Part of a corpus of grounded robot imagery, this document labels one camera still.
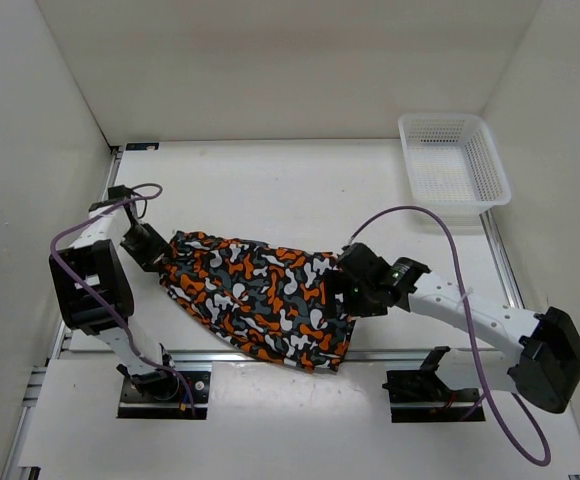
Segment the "orange camouflage shorts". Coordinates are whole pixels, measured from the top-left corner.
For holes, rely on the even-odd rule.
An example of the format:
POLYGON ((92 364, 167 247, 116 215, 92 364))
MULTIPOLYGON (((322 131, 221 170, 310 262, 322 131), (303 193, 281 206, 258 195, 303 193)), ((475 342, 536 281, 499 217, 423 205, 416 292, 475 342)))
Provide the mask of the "orange camouflage shorts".
POLYGON ((325 276, 336 259, 332 252, 179 231, 158 273, 176 304, 248 356, 336 372, 355 326, 349 315, 326 312, 325 276))

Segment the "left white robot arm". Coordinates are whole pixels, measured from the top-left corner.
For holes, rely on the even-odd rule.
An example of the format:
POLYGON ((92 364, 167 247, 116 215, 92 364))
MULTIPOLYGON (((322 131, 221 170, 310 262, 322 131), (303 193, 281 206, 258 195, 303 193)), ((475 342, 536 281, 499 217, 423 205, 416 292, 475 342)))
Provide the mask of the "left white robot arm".
POLYGON ((133 319, 135 302, 118 250, 145 272, 156 273, 168 248, 137 205, 161 195, 157 183, 112 186, 88 218, 54 236, 49 267, 65 325, 107 345, 118 370, 141 394, 169 401, 182 388, 162 343, 133 319))

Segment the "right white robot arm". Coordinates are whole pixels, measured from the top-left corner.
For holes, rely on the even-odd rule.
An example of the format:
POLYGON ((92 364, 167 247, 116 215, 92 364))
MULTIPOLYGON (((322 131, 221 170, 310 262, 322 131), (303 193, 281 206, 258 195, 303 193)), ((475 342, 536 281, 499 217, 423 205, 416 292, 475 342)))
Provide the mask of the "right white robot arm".
POLYGON ((407 257, 388 264, 362 243, 344 248, 331 284, 353 317, 389 308, 430 317, 491 346, 478 359, 470 350, 437 346, 413 370, 390 370, 383 387, 397 404, 445 402, 486 380, 553 414, 566 410, 580 382, 580 335, 570 315, 513 308, 462 293, 428 266, 407 257))

